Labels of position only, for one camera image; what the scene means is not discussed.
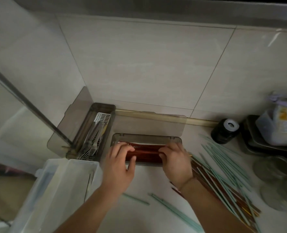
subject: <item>right hand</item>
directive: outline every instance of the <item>right hand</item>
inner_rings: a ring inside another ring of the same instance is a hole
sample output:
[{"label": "right hand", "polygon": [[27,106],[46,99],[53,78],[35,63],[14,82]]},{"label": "right hand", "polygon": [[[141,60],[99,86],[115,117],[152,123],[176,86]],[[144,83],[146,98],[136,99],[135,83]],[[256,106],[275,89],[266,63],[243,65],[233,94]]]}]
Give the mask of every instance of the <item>right hand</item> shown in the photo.
[{"label": "right hand", "polygon": [[167,178],[181,190],[193,178],[190,156],[181,143],[168,143],[159,149]]}]

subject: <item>white plastic container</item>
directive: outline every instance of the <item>white plastic container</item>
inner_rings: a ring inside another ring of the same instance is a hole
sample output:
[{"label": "white plastic container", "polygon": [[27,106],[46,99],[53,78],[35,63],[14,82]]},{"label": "white plastic container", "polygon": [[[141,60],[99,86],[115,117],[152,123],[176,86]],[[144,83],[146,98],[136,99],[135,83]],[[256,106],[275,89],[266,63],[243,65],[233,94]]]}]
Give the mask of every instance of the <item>white plastic container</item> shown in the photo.
[{"label": "white plastic container", "polygon": [[256,126],[270,145],[287,146],[287,133],[278,132],[272,120],[273,110],[266,110],[257,120]]},{"label": "white plastic container", "polygon": [[51,233],[97,189],[99,162],[49,159],[35,181],[9,233]]}]

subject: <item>left hand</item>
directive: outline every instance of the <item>left hand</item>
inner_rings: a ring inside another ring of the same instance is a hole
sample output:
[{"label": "left hand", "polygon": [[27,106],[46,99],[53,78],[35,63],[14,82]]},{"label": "left hand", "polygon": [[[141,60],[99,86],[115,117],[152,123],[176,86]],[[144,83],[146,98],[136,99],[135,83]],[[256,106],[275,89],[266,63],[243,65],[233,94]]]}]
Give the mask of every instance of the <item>left hand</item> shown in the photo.
[{"label": "left hand", "polygon": [[126,169],[125,158],[128,151],[134,147],[126,142],[120,142],[111,147],[105,160],[103,182],[100,188],[113,198],[118,198],[132,182],[135,174],[136,156],[133,156]]}]

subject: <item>countertop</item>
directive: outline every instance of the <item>countertop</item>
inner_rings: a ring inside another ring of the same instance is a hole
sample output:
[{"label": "countertop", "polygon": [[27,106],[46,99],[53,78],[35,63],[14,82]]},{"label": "countertop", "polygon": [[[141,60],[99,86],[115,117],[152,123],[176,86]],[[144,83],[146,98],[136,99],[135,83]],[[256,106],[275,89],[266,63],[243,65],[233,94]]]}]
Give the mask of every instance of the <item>countertop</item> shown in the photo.
[{"label": "countertop", "polygon": [[[108,151],[112,135],[116,132],[135,133],[139,127],[142,127],[141,132],[146,134],[152,133],[166,135],[166,133],[170,132],[170,129],[164,129],[161,131],[153,127],[147,127],[144,123],[139,124],[138,127],[134,127],[132,125],[126,126],[125,129],[123,129],[123,126],[124,125],[121,121],[119,125],[113,125],[104,153]],[[177,133],[181,133],[180,137],[185,149],[198,157],[200,157],[198,154],[199,152],[203,153],[210,165],[218,171],[219,174],[225,177],[223,172],[201,147],[201,144],[205,144],[206,141],[201,138],[199,134],[209,136],[212,128],[196,125],[184,125],[184,129],[181,130],[181,126],[182,125],[180,125],[180,130]],[[241,165],[249,173],[252,179],[254,191],[248,192],[246,190],[246,193],[252,200],[253,204],[262,211],[260,217],[258,217],[258,224],[262,233],[287,233],[287,213],[279,212],[270,208],[259,197],[258,189],[263,182],[259,180],[252,171],[252,164],[256,159],[258,159],[258,157],[242,153],[239,150],[236,139],[233,139],[225,146],[239,154],[235,155],[229,153],[229,156]],[[164,206],[147,195],[147,193],[151,192],[174,205],[194,221],[199,222],[187,201],[171,189],[171,184],[161,167],[137,165],[134,180],[126,193],[149,202],[150,206],[143,205],[121,196],[115,207],[107,213],[98,232],[194,232],[192,228],[187,226]]]}]

